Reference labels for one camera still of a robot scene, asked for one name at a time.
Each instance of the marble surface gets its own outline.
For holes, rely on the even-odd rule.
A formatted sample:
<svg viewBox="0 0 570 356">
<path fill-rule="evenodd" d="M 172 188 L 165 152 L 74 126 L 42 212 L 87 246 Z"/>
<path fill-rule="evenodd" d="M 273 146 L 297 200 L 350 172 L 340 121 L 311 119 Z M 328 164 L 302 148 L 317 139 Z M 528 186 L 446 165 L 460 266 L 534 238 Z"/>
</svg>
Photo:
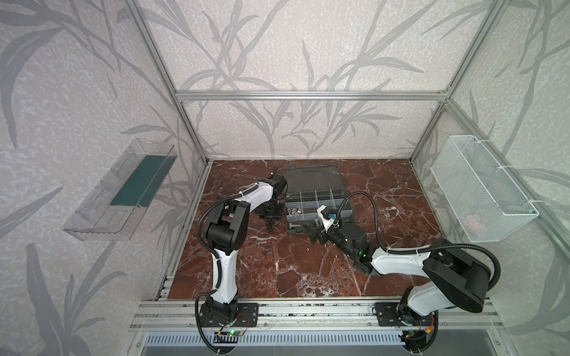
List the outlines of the marble surface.
<svg viewBox="0 0 570 356">
<path fill-rule="evenodd" d="M 219 194 L 232 194 L 254 178 L 267 177 L 276 164 L 283 168 L 331 162 L 338 164 L 349 191 L 364 190 L 374 197 L 381 237 L 391 246 L 421 246 L 441 237 L 435 217 L 406 159 L 215 161 L 196 219 Z M 357 195 L 351 202 L 355 218 L 368 232 L 370 244 L 378 246 L 369 201 Z M 211 275 L 210 254 L 198 244 L 194 226 L 169 297 L 190 299 L 198 292 L 210 290 Z M 352 261 L 330 242 L 323 246 L 312 244 L 306 235 L 290 236 L 284 219 L 269 234 L 265 221 L 255 213 L 250 216 L 247 239 L 239 250 L 237 262 L 241 298 L 399 296 L 408 286 L 427 281 L 423 277 L 395 274 L 366 276 L 355 270 Z"/>
</svg>

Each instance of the white cable tray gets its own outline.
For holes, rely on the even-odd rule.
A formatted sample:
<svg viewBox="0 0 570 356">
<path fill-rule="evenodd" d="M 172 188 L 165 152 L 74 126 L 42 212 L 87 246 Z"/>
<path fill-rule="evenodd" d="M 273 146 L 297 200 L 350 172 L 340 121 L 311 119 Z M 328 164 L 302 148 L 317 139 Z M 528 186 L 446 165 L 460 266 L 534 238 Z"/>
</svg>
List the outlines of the white cable tray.
<svg viewBox="0 0 570 356">
<path fill-rule="evenodd" d="M 471 242 L 506 238 L 538 216 L 534 204 L 475 136 L 450 136 L 431 167 Z"/>
</svg>

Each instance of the wall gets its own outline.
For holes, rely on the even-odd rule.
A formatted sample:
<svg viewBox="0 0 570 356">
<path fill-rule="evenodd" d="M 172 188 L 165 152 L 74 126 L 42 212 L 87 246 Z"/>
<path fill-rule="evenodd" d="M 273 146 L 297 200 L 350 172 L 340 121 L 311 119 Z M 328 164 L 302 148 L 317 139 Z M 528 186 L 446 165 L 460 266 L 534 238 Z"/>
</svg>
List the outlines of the wall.
<svg viewBox="0 0 570 356">
<path fill-rule="evenodd" d="M 454 95 L 566 227 L 570 226 L 569 5 L 568 1 L 511 1 Z M 465 133 L 445 114 L 415 169 L 445 235 L 466 241 L 429 171 L 451 134 Z M 483 246 L 501 261 L 501 281 L 490 296 L 519 354 L 567 354 L 568 260 L 536 222 Z"/>
<path fill-rule="evenodd" d="M 179 91 L 442 90 L 490 3 L 140 1 Z M 434 107 L 186 103 L 208 154 L 232 158 L 408 157 Z"/>
<path fill-rule="evenodd" d="M 202 169 L 120 1 L 0 4 L 0 354 L 117 354 Z M 62 225 L 135 138 L 178 158 L 128 242 Z"/>
</svg>

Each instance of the white wire mesh basket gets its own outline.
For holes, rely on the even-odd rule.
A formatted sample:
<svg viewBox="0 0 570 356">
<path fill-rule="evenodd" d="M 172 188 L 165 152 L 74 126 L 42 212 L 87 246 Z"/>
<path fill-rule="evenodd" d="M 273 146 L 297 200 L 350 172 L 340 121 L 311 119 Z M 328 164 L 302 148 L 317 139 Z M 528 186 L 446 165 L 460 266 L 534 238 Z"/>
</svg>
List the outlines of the white wire mesh basket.
<svg viewBox="0 0 570 356">
<path fill-rule="evenodd" d="M 506 238 L 538 216 L 535 206 L 475 136 L 450 136 L 431 167 L 471 242 Z"/>
</svg>

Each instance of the side wall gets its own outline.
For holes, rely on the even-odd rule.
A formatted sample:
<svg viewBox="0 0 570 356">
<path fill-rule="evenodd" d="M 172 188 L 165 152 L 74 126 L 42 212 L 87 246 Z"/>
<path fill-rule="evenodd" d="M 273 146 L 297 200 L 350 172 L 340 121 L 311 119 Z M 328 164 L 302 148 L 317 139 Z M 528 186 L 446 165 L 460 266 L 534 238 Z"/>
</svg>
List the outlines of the side wall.
<svg viewBox="0 0 570 356">
<path fill-rule="evenodd" d="M 439 91 L 491 0 L 140 0 L 178 91 Z M 409 157 L 433 102 L 200 101 L 211 157 Z"/>
<path fill-rule="evenodd" d="M 203 168 L 122 1 L 2 2 L 0 354 L 114 355 Z M 62 231 L 135 138 L 178 158 L 128 242 Z"/>
<path fill-rule="evenodd" d="M 512 1 L 476 59 L 455 102 L 570 226 L 570 2 Z M 466 134 L 444 114 L 414 163 L 445 235 L 466 241 L 430 172 L 449 135 Z M 570 349 L 570 265 L 536 222 L 483 244 L 503 268 L 490 292 L 521 356 Z"/>
</svg>

